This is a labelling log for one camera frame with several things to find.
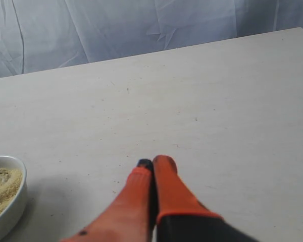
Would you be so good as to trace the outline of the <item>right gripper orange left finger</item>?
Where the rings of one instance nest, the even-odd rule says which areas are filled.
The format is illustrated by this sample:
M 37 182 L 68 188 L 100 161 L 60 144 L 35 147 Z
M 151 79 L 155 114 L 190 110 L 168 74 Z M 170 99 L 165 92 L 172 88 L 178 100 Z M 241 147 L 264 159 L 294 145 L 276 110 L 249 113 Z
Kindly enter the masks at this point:
M 153 164 L 141 159 L 114 201 L 89 225 L 62 241 L 152 241 Z

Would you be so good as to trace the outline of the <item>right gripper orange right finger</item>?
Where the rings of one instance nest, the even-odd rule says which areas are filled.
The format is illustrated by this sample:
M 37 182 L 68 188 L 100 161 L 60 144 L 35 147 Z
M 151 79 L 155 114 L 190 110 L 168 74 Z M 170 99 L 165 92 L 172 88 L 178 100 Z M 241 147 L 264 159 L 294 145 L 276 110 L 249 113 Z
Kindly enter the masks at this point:
M 158 194 L 157 241 L 255 241 L 206 208 L 178 175 L 166 155 L 153 159 Z

